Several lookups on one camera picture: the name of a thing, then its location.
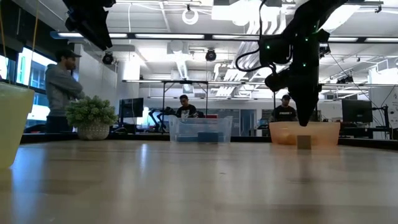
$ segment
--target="table surface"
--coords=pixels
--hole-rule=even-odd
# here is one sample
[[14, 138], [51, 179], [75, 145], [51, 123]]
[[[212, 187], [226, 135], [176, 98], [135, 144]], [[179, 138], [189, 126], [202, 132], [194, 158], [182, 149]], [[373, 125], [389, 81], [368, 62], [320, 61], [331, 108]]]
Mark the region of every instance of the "table surface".
[[8, 223], [398, 223], [398, 154], [268, 143], [23, 145], [0, 171]]

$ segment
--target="potted plant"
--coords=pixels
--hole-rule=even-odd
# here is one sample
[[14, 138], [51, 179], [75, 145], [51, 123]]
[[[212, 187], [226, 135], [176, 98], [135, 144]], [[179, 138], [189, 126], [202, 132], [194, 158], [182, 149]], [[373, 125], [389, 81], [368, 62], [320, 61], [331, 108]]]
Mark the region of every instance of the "potted plant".
[[71, 103], [67, 108], [69, 125], [77, 128], [79, 138], [82, 140], [104, 140], [108, 137], [109, 127], [118, 117], [114, 113], [114, 107], [109, 100], [101, 100], [85, 97], [82, 100]]

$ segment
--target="person sitting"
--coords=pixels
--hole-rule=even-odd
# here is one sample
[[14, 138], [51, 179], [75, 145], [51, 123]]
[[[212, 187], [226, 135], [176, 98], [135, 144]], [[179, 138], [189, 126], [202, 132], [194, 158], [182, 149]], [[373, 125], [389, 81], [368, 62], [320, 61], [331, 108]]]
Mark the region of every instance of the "person sitting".
[[189, 104], [187, 95], [180, 96], [181, 107], [177, 110], [178, 118], [192, 118], [197, 113], [195, 106]]
[[57, 64], [50, 64], [45, 72], [45, 88], [49, 100], [50, 113], [47, 116], [46, 133], [72, 132], [68, 125], [66, 108], [71, 100], [84, 97], [83, 87], [73, 77], [70, 70], [76, 68], [76, 58], [81, 57], [71, 50], [55, 53]]
[[282, 105], [275, 108], [272, 112], [271, 117], [269, 118], [269, 122], [278, 122], [278, 121], [298, 121], [296, 110], [289, 106], [290, 96], [284, 95], [282, 97]]

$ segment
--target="window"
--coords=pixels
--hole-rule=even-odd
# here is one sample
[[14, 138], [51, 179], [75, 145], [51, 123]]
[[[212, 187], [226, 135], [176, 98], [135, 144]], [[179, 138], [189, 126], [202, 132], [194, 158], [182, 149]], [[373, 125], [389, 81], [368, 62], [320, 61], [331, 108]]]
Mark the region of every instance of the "window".
[[32, 112], [27, 115], [25, 128], [36, 124], [45, 124], [49, 113], [50, 108], [47, 96], [41, 93], [35, 93], [33, 98]]
[[56, 64], [56, 62], [38, 53], [33, 53], [32, 60], [32, 51], [24, 48], [18, 58], [17, 82], [28, 85], [29, 76], [32, 75], [30, 85], [32, 87], [45, 89], [45, 71], [49, 64]]
[[7, 80], [10, 79], [9, 76], [11, 76], [11, 80], [13, 80], [15, 64], [15, 61], [0, 55], [0, 77]]

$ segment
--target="clear plastic bin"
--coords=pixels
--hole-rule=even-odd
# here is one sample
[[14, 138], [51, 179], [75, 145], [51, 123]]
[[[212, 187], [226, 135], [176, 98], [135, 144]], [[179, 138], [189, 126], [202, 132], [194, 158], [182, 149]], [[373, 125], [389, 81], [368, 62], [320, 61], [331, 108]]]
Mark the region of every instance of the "clear plastic bin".
[[296, 145], [298, 135], [311, 136], [313, 146], [336, 146], [340, 133], [340, 123], [309, 122], [307, 127], [301, 127], [299, 122], [269, 123], [272, 143]]
[[170, 116], [171, 142], [230, 143], [232, 116], [226, 118], [177, 118]]
[[0, 83], [0, 169], [14, 163], [34, 91]]

